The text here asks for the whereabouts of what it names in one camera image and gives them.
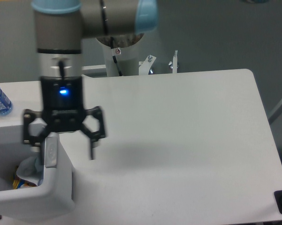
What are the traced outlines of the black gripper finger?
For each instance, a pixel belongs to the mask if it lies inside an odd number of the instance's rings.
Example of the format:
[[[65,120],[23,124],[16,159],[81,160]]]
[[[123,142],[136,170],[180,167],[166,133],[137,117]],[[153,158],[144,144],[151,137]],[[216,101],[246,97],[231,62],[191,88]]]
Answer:
[[[42,112],[24,109],[23,111],[23,144],[36,147],[39,150],[41,165],[45,164],[45,139],[52,132],[53,126],[46,122],[38,134],[33,134],[32,123],[36,119],[42,119]]]
[[[95,159],[95,148],[99,144],[99,140],[106,138],[104,112],[100,106],[87,109],[86,116],[89,117],[89,124],[82,123],[80,131],[89,140],[89,157],[90,160]]]

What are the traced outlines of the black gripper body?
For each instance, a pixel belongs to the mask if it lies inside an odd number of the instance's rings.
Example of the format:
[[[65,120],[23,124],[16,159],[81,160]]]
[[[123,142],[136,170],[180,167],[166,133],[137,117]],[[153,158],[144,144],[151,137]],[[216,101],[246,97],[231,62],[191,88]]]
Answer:
[[[40,78],[43,110],[41,118],[51,132],[80,130],[86,112],[81,76]]]

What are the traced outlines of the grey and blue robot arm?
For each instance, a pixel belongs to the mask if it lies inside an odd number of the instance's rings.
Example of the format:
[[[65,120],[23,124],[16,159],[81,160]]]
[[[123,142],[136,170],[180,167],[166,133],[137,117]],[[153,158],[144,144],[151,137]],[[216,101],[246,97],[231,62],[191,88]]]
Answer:
[[[81,131],[90,149],[106,137],[100,106],[84,108],[82,40],[143,34],[158,25],[155,0],[34,0],[43,108],[23,112],[23,143],[37,147],[45,162],[51,133]]]

